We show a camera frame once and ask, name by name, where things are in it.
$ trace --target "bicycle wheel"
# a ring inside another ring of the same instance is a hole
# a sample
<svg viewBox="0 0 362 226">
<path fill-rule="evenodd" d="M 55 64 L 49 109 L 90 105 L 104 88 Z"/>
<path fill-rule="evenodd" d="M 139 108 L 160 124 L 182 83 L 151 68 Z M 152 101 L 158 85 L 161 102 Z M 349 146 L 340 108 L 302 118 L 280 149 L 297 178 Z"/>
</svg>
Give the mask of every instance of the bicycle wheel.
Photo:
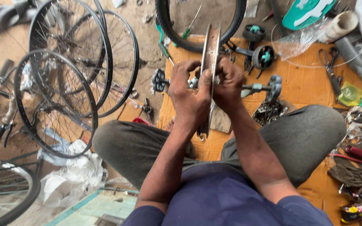
<svg viewBox="0 0 362 226">
<path fill-rule="evenodd" d="M 0 226 L 24 213 L 39 193 L 40 180 L 34 172 L 11 163 L 0 165 Z"/>
<path fill-rule="evenodd" d="M 113 79 L 109 95 L 98 109 L 99 117 L 113 113 L 124 104 L 132 93 L 139 70 L 139 46 L 131 26 L 113 11 L 104 10 L 104 15 L 113 52 Z"/>
<path fill-rule="evenodd" d="M 97 108 L 106 100 L 112 80 L 112 52 L 108 46 L 111 44 L 105 25 L 81 1 L 47 1 L 31 24 L 29 50 L 48 49 L 68 58 L 87 78 Z M 81 91 L 79 87 L 72 94 Z"/>
<path fill-rule="evenodd" d="M 23 124 L 43 149 L 62 158 L 90 149 L 98 125 L 93 92 L 63 55 L 41 49 L 27 54 L 15 73 L 14 96 Z M 85 136 L 84 144 L 78 141 Z"/>
<path fill-rule="evenodd" d="M 190 7 L 185 6 L 186 9 L 185 10 L 176 10 L 176 13 L 178 12 L 179 15 L 182 12 L 182 14 L 185 14 L 185 11 L 187 12 L 191 12 L 191 15 L 189 15 L 189 17 L 182 17 L 181 21 L 184 23 L 183 26 L 178 27 L 177 20 L 174 21 L 174 25 L 172 25 L 172 22 L 170 20 L 172 16 L 172 14 L 168 11 L 168 9 L 171 9 L 172 7 L 169 6 L 168 0 L 156 0 L 156 16 L 159 19 L 160 25 L 164 31 L 164 33 L 175 43 L 177 44 L 179 47 L 184 48 L 186 50 L 189 51 L 193 51 L 193 52 L 203 52 L 204 49 L 204 42 L 201 43 L 197 43 L 197 42 L 191 42 L 191 41 L 187 41 L 181 38 L 181 36 L 179 35 L 179 33 L 183 33 L 190 25 L 190 23 L 192 22 L 196 11 L 198 10 L 199 6 L 196 8 L 195 10 L 192 10 Z M 224 30 L 224 33 L 222 34 L 221 38 L 220 38 L 220 45 L 223 45 L 226 41 L 228 41 L 237 31 L 237 29 L 239 28 L 239 26 L 241 25 L 241 22 L 243 21 L 244 18 L 244 13 L 245 13 L 245 8 L 247 5 L 247 1 L 246 0 L 235 0 L 236 6 L 235 6 L 235 10 L 234 10 L 234 16 L 232 18 L 232 21 L 229 25 L 229 27 L 227 29 Z M 209 3 L 203 3 L 202 4 L 202 10 L 198 15 L 197 20 L 201 17 L 204 17 L 204 9 L 205 9 L 205 5 L 209 4 Z M 203 28 L 202 31 L 204 34 L 204 32 L 206 31 L 207 28 L 207 24 L 202 24 Z"/>
</svg>

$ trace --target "gray pants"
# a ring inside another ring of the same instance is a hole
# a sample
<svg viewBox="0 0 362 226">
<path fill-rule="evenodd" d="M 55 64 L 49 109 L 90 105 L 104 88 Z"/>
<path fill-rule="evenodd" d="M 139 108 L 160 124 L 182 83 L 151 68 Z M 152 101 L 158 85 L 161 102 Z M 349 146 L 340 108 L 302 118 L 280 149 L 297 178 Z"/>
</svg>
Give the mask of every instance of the gray pants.
<svg viewBox="0 0 362 226">
<path fill-rule="evenodd" d="M 309 105 L 259 129 L 278 157 L 295 187 L 304 183 L 315 168 L 346 134 L 343 117 L 334 109 Z M 118 173 L 140 189 L 170 133 L 141 123 L 110 121 L 93 137 L 93 149 Z M 244 176 L 235 138 L 224 144 L 221 161 L 184 158 L 183 170 L 201 164 L 226 164 Z"/>
</svg>

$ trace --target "cardboard sheet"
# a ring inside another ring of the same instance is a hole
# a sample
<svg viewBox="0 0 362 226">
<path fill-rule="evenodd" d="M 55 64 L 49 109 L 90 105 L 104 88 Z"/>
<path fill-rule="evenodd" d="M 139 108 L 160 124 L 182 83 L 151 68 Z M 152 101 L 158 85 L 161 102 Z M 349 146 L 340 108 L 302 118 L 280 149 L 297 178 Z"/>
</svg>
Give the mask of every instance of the cardboard sheet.
<svg viewBox="0 0 362 226">
<path fill-rule="evenodd" d="M 203 42 L 202 36 L 190 36 L 192 41 Z M 232 39 L 232 41 L 240 47 L 247 48 L 248 41 L 244 39 Z M 269 42 L 263 42 L 256 45 L 270 45 Z M 304 54 L 298 57 L 290 59 L 293 63 L 306 65 L 306 66 L 322 66 L 319 62 L 317 52 L 320 48 L 325 50 L 333 46 L 327 44 L 313 44 Z M 175 48 L 173 44 L 169 44 L 169 53 L 174 63 L 182 62 L 186 59 L 202 59 L 201 53 L 193 53 L 181 48 Z M 235 64 L 243 68 L 245 56 L 233 53 L 236 57 Z M 343 63 L 344 60 L 339 58 L 337 64 Z M 166 78 L 171 76 L 172 65 L 167 60 L 166 64 Z M 334 68 L 337 76 L 343 75 L 343 83 L 348 81 L 355 86 L 362 89 L 362 82 L 359 77 L 347 66 L 342 65 Z M 297 108 L 304 107 L 306 105 L 320 104 L 328 107 L 346 108 L 343 105 L 335 104 L 335 97 L 329 82 L 329 78 L 325 68 L 304 68 L 298 67 L 287 62 L 283 62 L 277 59 L 275 63 L 262 72 L 259 79 L 255 79 L 258 74 L 258 70 L 254 69 L 249 76 L 245 72 L 246 84 L 262 83 L 267 84 L 269 78 L 273 74 L 277 74 L 282 77 L 282 99 L 285 99 Z M 265 98 L 265 92 L 256 93 L 252 96 L 248 96 L 243 99 L 243 103 L 246 109 L 252 114 L 258 107 L 261 101 Z M 158 128 L 164 129 L 168 121 L 175 116 L 175 110 L 171 102 L 170 97 L 164 94 L 163 105 L 160 110 Z M 210 131 L 209 138 L 204 141 L 200 141 L 197 136 L 192 138 L 192 143 L 195 150 L 198 152 L 198 160 L 215 161 L 224 143 L 227 141 L 228 135 L 219 131 Z M 326 158 L 317 169 L 312 173 L 307 182 L 302 184 L 298 191 L 307 198 L 315 207 L 323 209 L 331 219 L 334 225 L 340 225 L 340 210 L 339 207 L 348 203 L 345 195 L 340 195 L 337 188 L 341 185 L 340 182 L 334 180 L 327 175 L 327 160 Z"/>
</svg>

